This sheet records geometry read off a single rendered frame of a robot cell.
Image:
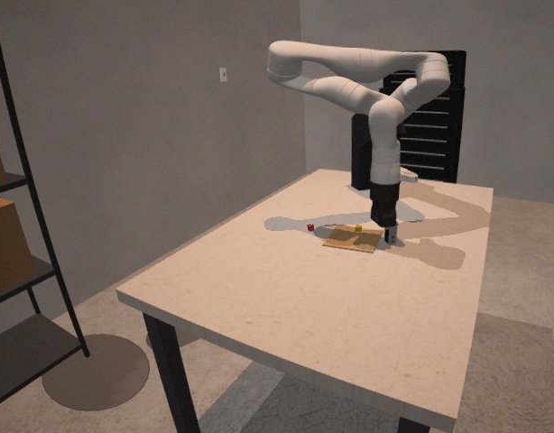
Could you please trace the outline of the orange square mat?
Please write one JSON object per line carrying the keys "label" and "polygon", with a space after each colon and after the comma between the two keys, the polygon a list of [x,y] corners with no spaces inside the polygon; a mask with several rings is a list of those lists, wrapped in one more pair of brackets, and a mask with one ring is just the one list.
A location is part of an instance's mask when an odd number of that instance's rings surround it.
{"label": "orange square mat", "polygon": [[373,253],[382,234],[381,230],[362,228],[361,232],[356,232],[352,226],[337,225],[323,246]]}

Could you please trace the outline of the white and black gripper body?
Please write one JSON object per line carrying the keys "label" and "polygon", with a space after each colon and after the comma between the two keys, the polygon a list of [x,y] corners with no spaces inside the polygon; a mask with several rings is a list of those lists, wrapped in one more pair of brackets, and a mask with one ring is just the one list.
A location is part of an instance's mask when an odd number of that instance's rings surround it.
{"label": "white and black gripper body", "polygon": [[371,219],[380,227],[396,226],[396,202],[401,181],[418,182],[418,175],[400,167],[400,163],[382,165],[372,162],[370,176]]}

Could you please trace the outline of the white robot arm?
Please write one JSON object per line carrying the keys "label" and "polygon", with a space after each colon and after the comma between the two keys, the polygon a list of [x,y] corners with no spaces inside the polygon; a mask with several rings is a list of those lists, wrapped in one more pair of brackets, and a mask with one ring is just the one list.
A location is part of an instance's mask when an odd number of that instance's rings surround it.
{"label": "white robot arm", "polygon": [[[301,74],[303,60],[322,64],[339,77],[307,78]],[[373,83],[398,70],[415,71],[416,78],[406,79],[390,96],[356,83]],[[372,162],[382,165],[400,162],[397,125],[450,86],[448,61],[439,53],[378,51],[297,41],[270,45],[268,77],[282,87],[324,98],[355,114],[369,115]]]}

